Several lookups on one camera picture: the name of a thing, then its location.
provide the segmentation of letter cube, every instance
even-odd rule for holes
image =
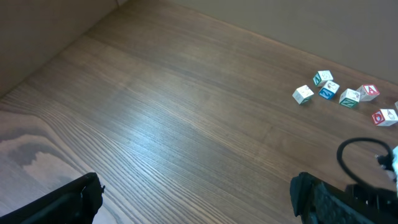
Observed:
[[[339,84],[334,83],[332,81],[327,81],[319,91],[319,95],[327,100],[330,100],[336,94],[339,87],[340,87]]]
[[[313,82],[316,86],[322,86],[327,81],[333,81],[333,76],[331,75],[329,70],[318,71],[313,78]]]
[[[371,101],[380,95],[379,90],[373,84],[361,85],[356,91],[361,93],[360,101]]]
[[[352,108],[359,103],[361,94],[358,91],[347,89],[340,96],[339,104]]]
[[[308,100],[310,100],[313,96],[313,91],[307,85],[301,86],[297,88],[293,93],[293,98],[301,105]]]
[[[391,126],[398,122],[398,116],[393,109],[379,109],[372,115],[373,123],[377,126]]]

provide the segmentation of beige wall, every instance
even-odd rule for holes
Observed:
[[[115,0],[0,1],[0,95],[116,8]]]
[[[171,1],[398,83],[396,0]]]

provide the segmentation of alphabet block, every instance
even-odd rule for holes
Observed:
[[[380,95],[379,90],[373,84],[361,85],[356,91],[361,93],[360,101],[371,101]]]
[[[329,70],[318,71],[312,80],[316,86],[322,86],[327,81],[333,81],[333,76]]]
[[[373,123],[377,126],[391,126],[398,122],[398,116],[393,109],[379,109],[372,115]]]
[[[348,88],[341,94],[339,104],[353,108],[359,103],[360,97],[360,92]]]
[[[339,87],[340,87],[339,84],[334,83],[332,81],[327,81],[319,91],[319,95],[327,100],[330,100],[336,94]]]
[[[293,98],[301,105],[308,100],[310,100],[313,96],[313,91],[307,85],[301,86],[297,88],[293,93]]]

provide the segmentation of letter on block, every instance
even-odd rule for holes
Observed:
[[[308,100],[310,100],[313,96],[313,91],[307,85],[301,86],[297,88],[293,93],[293,98],[301,105]]]
[[[371,101],[380,95],[379,90],[373,84],[361,85],[356,91],[361,93],[360,101]]]
[[[327,81],[319,91],[319,95],[327,100],[330,100],[336,94],[339,87],[340,87],[339,84],[334,83],[332,81]]]
[[[329,70],[318,71],[312,80],[316,86],[322,86],[327,81],[333,81],[333,76],[331,75]]]
[[[347,89],[341,94],[339,104],[353,108],[359,103],[360,97],[361,94],[358,91]]]
[[[393,109],[379,109],[372,115],[373,123],[377,126],[391,126],[398,122],[398,116]]]

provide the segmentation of curved black wire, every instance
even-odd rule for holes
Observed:
[[[349,140],[344,141],[343,143],[341,143],[340,146],[337,149],[337,161],[338,161],[339,165],[341,166],[341,168],[349,175],[349,177],[351,177],[353,180],[355,180],[359,185],[362,185],[366,190],[368,190],[368,191],[377,191],[377,189],[374,188],[372,185],[366,183],[363,179],[361,179],[357,175],[355,175],[347,167],[347,165],[343,161],[343,150],[344,150],[344,148],[347,145],[349,145],[349,144],[351,144],[353,142],[358,142],[358,141],[367,141],[367,142],[374,142],[374,143],[380,144],[388,152],[388,157],[391,159],[391,162],[392,162],[392,158],[393,158],[392,150],[387,145],[387,143],[385,143],[383,141],[380,141],[380,140],[377,140],[377,139],[373,139],[373,138],[352,138],[352,139],[349,139]]]

